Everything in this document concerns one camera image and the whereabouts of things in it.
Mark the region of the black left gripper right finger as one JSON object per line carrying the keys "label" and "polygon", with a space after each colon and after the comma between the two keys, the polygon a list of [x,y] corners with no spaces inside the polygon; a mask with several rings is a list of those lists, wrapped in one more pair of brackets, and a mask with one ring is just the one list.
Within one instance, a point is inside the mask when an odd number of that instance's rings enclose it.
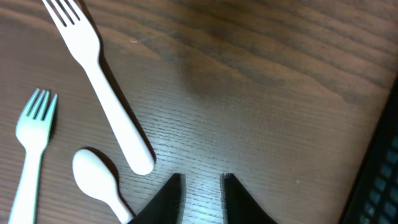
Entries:
{"label": "black left gripper right finger", "polygon": [[223,192],[227,224],[277,224],[234,174],[223,175]]}

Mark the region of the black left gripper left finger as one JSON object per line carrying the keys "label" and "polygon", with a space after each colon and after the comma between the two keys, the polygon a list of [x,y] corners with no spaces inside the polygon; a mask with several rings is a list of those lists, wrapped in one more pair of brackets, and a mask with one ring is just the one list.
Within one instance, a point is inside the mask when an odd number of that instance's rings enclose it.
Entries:
{"label": "black left gripper left finger", "polygon": [[173,174],[147,206],[128,224],[180,223],[181,175]]}

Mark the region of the white plastic spoon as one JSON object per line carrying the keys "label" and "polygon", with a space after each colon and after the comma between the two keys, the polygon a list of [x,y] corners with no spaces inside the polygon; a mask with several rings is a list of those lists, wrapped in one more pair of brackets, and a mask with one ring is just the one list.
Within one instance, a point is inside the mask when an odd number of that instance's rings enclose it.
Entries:
{"label": "white plastic spoon", "polygon": [[72,160],[72,170],[78,188],[87,196],[106,203],[120,223],[127,224],[134,217],[121,200],[115,176],[92,151],[80,149]]}

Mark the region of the white plastic fork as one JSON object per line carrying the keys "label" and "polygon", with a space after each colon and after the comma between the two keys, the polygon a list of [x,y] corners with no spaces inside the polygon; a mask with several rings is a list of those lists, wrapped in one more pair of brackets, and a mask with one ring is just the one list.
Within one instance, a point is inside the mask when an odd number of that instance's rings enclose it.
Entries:
{"label": "white plastic fork", "polygon": [[100,40],[74,1],[43,1],[73,58],[86,72],[131,170],[147,175],[155,159],[100,66]]}

